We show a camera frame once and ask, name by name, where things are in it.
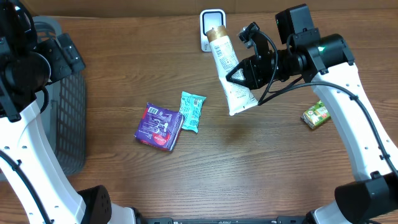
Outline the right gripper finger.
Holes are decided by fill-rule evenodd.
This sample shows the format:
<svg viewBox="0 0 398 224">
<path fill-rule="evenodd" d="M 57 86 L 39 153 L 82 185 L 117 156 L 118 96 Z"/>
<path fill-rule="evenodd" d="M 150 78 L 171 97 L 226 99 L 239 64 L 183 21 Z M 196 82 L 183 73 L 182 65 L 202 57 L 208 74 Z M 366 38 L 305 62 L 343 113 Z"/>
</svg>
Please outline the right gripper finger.
<svg viewBox="0 0 398 224">
<path fill-rule="evenodd" d="M 232 76 L 233 78 L 244 78 L 244 68 L 246 65 L 246 59 L 239 62 L 234 68 L 232 68 L 226 76 Z"/>
<path fill-rule="evenodd" d="M 231 83 L 234 83 L 234 84 L 237 84 L 237 85 L 241 85 L 241 86 L 244 86 L 246 88 L 248 87 L 245 80 L 239 80 L 237 78 L 233 78 L 232 76 L 226 76 L 226 80 L 228 82 L 231 82 Z"/>
</svg>

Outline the teal wet wipes packet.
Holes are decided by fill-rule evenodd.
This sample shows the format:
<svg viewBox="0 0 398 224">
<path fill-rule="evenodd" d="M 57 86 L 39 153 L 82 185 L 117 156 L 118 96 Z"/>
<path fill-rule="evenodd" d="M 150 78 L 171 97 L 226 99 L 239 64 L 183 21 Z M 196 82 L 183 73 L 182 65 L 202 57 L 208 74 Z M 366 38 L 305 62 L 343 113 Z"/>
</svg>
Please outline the teal wet wipes packet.
<svg viewBox="0 0 398 224">
<path fill-rule="evenodd" d="M 206 97 L 182 92 L 179 112 L 184 117 L 182 128 L 198 132 L 198 124 L 201 116 L 201 108 Z"/>
</svg>

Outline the yellow green sachet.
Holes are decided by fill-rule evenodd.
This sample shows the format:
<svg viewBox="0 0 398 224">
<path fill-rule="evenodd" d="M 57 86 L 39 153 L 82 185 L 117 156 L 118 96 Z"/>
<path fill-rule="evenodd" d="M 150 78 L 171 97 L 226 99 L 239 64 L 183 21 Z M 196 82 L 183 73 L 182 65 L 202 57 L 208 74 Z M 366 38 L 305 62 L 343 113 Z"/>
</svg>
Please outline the yellow green sachet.
<svg viewBox="0 0 398 224">
<path fill-rule="evenodd" d="M 317 129 L 323 123 L 331 119 L 325 104 L 320 100 L 311 106 L 308 110 L 304 111 L 301 119 L 311 128 Z"/>
</svg>

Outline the purple sanitary pad pack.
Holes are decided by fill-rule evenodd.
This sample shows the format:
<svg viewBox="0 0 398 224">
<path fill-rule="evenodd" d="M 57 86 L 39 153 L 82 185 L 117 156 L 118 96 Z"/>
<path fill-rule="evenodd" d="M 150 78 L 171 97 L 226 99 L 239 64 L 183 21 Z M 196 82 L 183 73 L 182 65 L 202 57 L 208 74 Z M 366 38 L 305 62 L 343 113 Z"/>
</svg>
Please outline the purple sanitary pad pack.
<svg viewBox="0 0 398 224">
<path fill-rule="evenodd" d="M 184 117 L 180 112 L 147 103 L 134 137 L 143 144 L 172 151 L 183 122 Z"/>
</svg>

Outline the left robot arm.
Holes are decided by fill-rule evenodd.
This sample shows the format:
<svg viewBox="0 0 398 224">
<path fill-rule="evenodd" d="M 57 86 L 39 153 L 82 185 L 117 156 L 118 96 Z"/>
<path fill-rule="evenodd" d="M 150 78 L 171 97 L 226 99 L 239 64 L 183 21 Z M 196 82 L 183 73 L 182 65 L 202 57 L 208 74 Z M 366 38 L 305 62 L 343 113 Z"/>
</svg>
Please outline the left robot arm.
<svg viewBox="0 0 398 224">
<path fill-rule="evenodd" d="M 31 223 L 144 223 L 102 185 L 75 190 L 45 135 L 37 92 L 84 68 L 68 34 L 39 42 L 27 8 L 1 2 L 1 170 Z"/>
</svg>

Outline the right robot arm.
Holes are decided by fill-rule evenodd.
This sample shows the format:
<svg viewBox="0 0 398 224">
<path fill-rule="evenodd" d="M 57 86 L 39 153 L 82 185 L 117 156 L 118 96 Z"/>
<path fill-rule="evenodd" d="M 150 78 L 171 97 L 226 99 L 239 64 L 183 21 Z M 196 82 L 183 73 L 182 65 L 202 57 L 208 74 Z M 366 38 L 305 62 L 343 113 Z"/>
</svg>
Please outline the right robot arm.
<svg viewBox="0 0 398 224">
<path fill-rule="evenodd" d="M 359 78 L 352 51 L 339 34 L 321 36 L 306 4 L 275 16 L 284 50 L 255 23 L 239 34 L 254 55 L 236 66 L 252 90 L 300 75 L 328 110 L 348 152 L 354 181 L 335 189 L 335 199 L 309 212 L 305 223 L 371 223 L 397 209 L 397 147 L 384 130 Z"/>
</svg>

